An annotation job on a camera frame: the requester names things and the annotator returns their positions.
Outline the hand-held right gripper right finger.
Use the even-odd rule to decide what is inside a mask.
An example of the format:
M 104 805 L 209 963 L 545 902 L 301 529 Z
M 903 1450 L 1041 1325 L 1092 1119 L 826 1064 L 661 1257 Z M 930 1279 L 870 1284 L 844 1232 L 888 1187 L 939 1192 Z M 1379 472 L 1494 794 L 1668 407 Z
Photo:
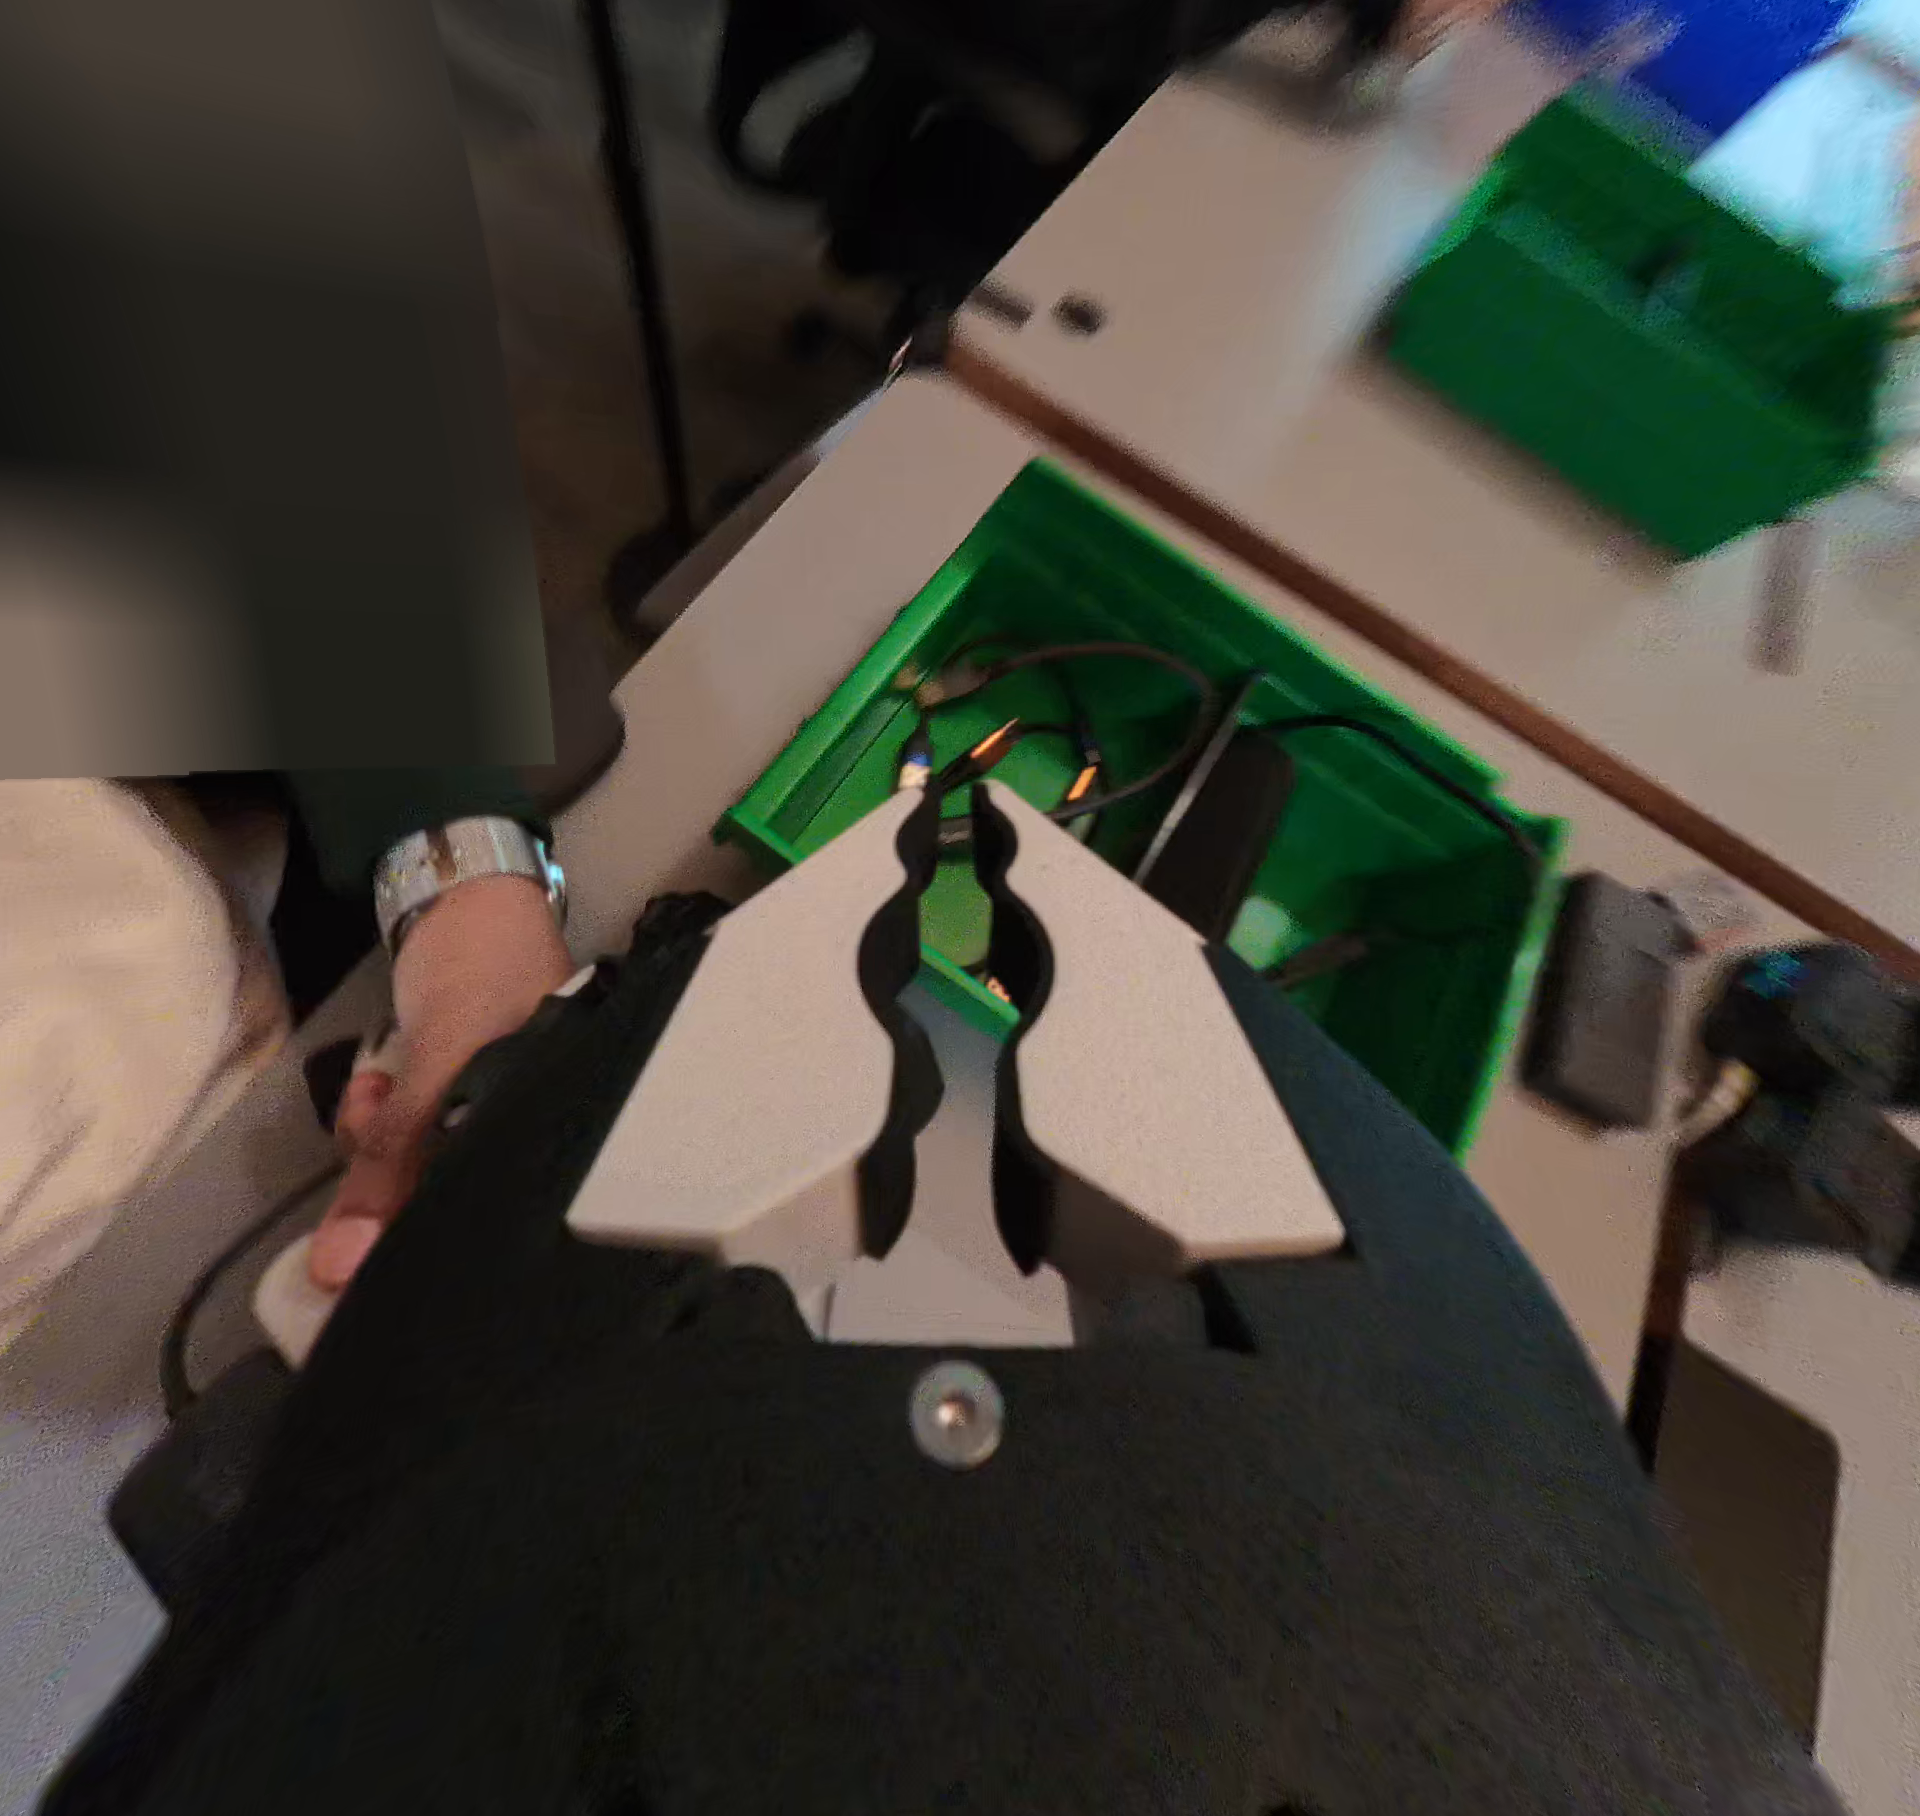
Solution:
M 996 1064 L 993 1204 L 1025 1274 L 1318 1259 L 1347 1231 L 1208 941 L 1000 781 L 973 789 Z

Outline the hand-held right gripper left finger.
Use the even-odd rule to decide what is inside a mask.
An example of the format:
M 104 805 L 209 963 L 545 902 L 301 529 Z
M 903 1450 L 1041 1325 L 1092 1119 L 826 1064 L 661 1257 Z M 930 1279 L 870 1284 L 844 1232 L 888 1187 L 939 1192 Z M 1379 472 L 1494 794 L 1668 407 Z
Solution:
M 708 1262 L 899 1242 L 939 1107 L 899 1007 L 936 857 L 936 794 L 888 794 L 715 922 L 566 1210 L 580 1241 Z

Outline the black power bank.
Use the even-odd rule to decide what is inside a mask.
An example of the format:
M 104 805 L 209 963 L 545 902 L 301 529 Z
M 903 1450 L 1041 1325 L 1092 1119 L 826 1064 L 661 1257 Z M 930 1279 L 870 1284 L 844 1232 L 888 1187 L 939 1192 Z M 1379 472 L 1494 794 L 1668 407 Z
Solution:
M 1187 775 L 1134 881 L 1207 941 L 1224 943 L 1249 902 L 1298 785 L 1266 726 L 1236 726 Z

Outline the green plastic bin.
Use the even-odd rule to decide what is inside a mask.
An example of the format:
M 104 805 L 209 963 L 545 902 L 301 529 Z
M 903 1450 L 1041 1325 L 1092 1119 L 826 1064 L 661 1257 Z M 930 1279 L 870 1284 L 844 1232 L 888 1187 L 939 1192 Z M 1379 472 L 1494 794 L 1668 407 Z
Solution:
M 893 794 L 943 794 L 923 982 L 985 1036 L 989 965 L 969 801 L 989 777 L 1136 872 L 1221 728 L 1296 765 L 1226 943 L 1463 1159 L 1516 1049 L 1566 825 L 1218 574 L 1028 462 L 797 728 L 714 839 L 779 874 Z
M 1497 148 L 1383 328 L 1403 377 L 1682 561 L 1865 475 L 1888 341 L 1888 308 L 1586 88 Z

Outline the person's left forearm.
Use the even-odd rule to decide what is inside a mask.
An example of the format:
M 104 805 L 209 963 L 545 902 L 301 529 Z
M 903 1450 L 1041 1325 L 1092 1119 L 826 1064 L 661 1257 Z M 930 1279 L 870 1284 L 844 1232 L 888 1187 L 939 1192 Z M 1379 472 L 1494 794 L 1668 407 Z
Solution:
M 319 872 L 340 893 L 368 893 L 397 843 L 450 822 L 515 820 L 542 843 L 553 837 L 524 785 L 499 765 L 296 770 L 285 781 Z

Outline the grey desk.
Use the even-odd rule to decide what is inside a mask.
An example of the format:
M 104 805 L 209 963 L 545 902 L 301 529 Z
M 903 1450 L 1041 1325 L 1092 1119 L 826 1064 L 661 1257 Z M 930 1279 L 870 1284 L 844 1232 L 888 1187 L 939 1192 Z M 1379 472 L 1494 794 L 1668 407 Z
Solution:
M 1485 695 L 1420 634 L 1399 642 L 1366 603 L 1210 509 L 1168 509 L 947 379 L 908 377 L 794 459 L 659 588 L 662 635 L 622 675 L 626 738 L 558 825 L 578 959 L 622 941 L 657 891 L 735 891 L 744 857 L 712 830 L 829 698 L 912 594 L 1032 460 L 1070 482 L 1288 629 L 1415 710 L 1501 771 L 1527 809 L 1571 830 L 1572 868 L 1667 891 L 1719 877 L 1751 940 L 1828 936 L 1803 877 L 1615 768 L 1525 702 Z M 1749 1248 L 1691 1284 L 1680 1332 L 1836 1444 L 1816 1758 L 1850 1812 L 1915 1812 L 1915 1298 L 1836 1255 Z
M 947 371 L 1021 425 L 1210 509 L 1803 877 L 1841 940 L 1915 974 L 1915 533 L 1868 497 L 1665 565 L 1461 428 L 1361 341 L 1558 76 L 1500 28 L 1326 132 L 1252 50 L 1160 86 L 1000 260 L 1035 313 L 971 310 Z M 1074 341 L 1065 293 L 1109 310 Z

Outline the person's left hand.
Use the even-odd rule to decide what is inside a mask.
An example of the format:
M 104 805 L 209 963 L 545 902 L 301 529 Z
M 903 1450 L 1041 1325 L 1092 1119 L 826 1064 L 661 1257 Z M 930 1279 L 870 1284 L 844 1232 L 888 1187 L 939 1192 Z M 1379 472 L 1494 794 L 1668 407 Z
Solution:
M 342 1178 L 310 1245 L 318 1290 L 342 1292 L 400 1217 L 459 1073 L 571 974 L 548 890 L 529 877 L 462 881 L 411 920 L 388 972 L 388 1043 L 350 1078 L 335 1118 Z

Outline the person's white clothing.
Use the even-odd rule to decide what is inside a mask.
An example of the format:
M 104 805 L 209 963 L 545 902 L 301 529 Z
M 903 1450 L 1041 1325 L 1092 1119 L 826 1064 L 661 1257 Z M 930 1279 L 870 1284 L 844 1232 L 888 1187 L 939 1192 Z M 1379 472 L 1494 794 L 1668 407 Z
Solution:
M 291 830 L 181 781 L 2 783 L 2 1343 L 291 1031 Z

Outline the silver wristwatch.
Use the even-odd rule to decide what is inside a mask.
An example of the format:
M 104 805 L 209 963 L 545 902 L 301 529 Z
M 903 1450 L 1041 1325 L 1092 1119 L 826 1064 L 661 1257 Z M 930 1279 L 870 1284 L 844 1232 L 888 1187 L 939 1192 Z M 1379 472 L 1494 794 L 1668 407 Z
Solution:
M 411 927 L 461 884 L 515 878 L 539 890 L 557 927 L 569 919 L 569 883 L 548 835 L 521 820 L 468 815 L 418 828 L 372 868 L 372 904 L 386 953 L 400 953 Z

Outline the black flat box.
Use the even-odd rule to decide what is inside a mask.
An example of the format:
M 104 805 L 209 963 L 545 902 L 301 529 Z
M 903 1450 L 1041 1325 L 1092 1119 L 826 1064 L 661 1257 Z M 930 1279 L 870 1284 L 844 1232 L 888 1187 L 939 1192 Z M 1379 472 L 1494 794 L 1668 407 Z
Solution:
M 1562 890 L 1531 999 L 1519 1081 L 1599 1130 L 1654 1114 L 1677 967 L 1691 940 L 1667 897 L 1595 868 Z

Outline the black stand pole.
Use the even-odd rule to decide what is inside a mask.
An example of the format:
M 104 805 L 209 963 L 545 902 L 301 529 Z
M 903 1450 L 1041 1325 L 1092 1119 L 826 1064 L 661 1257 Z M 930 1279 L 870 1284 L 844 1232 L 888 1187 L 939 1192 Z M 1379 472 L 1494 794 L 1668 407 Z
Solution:
M 598 164 L 638 332 L 642 400 L 662 505 L 653 526 L 630 536 L 604 571 L 611 622 L 628 642 L 642 648 L 659 635 L 659 623 L 645 616 L 645 605 L 694 550 L 703 523 L 692 497 L 683 393 L 616 0 L 578 0 L 578 14 L 594 89 Z

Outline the black office chair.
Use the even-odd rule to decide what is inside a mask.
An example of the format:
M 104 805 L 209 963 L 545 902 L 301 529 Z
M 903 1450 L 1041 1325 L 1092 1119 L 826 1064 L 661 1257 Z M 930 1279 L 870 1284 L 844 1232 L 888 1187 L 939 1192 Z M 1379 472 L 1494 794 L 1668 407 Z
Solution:
M 723 0 L 706 132 L 839 278 L 932 331 L 1191 52 L 1202 0 Z

